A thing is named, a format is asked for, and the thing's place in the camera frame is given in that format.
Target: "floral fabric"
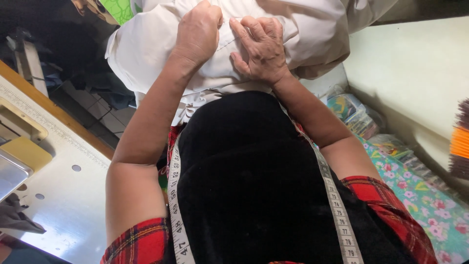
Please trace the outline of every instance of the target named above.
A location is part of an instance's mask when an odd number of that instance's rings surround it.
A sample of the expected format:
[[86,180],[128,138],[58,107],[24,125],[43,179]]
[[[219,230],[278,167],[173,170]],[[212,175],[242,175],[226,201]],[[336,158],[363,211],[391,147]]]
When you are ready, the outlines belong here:
[[429,236],[440,264],[469,259],[469,206],[359,138],[384,182]]

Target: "plaid sleeve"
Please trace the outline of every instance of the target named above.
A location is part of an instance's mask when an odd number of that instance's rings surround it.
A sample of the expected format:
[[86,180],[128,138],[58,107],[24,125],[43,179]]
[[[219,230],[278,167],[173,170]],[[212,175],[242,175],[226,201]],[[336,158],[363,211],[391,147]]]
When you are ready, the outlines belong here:
[[419,264],[437,263],[424,229],[384,182],[365,176],[351,176],[343,179],[342,183],[396,232]]
[[167,243],[166,219],[146,220],[114,240],[106,249],[101,264],[160,263]]

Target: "hand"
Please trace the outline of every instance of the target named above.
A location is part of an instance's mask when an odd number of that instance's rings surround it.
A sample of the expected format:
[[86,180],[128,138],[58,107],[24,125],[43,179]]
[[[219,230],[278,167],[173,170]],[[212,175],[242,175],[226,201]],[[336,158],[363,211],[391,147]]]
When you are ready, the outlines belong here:
[[263,80],[271,86],[284,76],[291,75],[283,49],[283,26],[277,18],[245,16],[241,22],[231,18],[230,25],[249,54],[246,63],[239,53],[231,53],[234,66],[240,73],[253,80]]
[[179,22],[176,46],[171,55],[198,70],[217,50],[218,27],[222,23],[220,7],[210,5],[207,0],[198,3]]

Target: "beige fabric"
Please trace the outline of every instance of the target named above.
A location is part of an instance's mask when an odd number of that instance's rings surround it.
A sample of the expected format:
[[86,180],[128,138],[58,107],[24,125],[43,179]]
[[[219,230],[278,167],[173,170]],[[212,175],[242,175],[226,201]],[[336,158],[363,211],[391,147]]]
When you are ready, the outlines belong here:
[[[215,55],[193,77],[172,125],[187,122],[197,108],[222,95],[244,90],[270,92],[234,69],[230,53],[247,53],[228,20],[244,16],[276,17],[284,27],[287,64],[301,78],[314,79],[344,61],[348,34],[378,19],[397,0],[211,0],[221,7],[224,23]],[[109,38],[106,58],[137,104],[150,89],[174,47],[181,17],[198,0],[147,0],[143,13],[126,22]]]

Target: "finger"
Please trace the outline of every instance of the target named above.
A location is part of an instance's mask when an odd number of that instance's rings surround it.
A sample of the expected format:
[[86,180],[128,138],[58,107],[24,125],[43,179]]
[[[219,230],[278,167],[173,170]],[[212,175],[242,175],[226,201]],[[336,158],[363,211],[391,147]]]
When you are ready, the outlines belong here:
[[273,23],[275,24],[275,30],[277,32],[277,37],[281,38],[283,40],[283,25],[280,23],[280,21],[276,18],[272,18]]
[[234,18],[230,18],[230,26],[239,36],[242,45],[249,51],[249,47],[254,44],[252,35]]
[[223,24],[223,13],[221,12],[221,8],[213,5],[209,7],[209,11],[212,17],[217,21],[217,25],[221,26]]
[[251,76],[251,70],[249,69],[248,64],[242,60],[241,55],[237,52],[232,52],[231,58],[234,62],[234,67],[243,75]]
[[275,30],[275,23],[272,18],[260,17],[257,20],[261,24],[267,36],[269,36],[272,39],[277,37],[277,31]]
[[203,0],[196,5],[196,8],[209,8],[211,6],[208,0]]
[[241,20],[241,25],[248,27],[256,41],[261,41],[267,37],[261,23],[251,16],[245,16]]

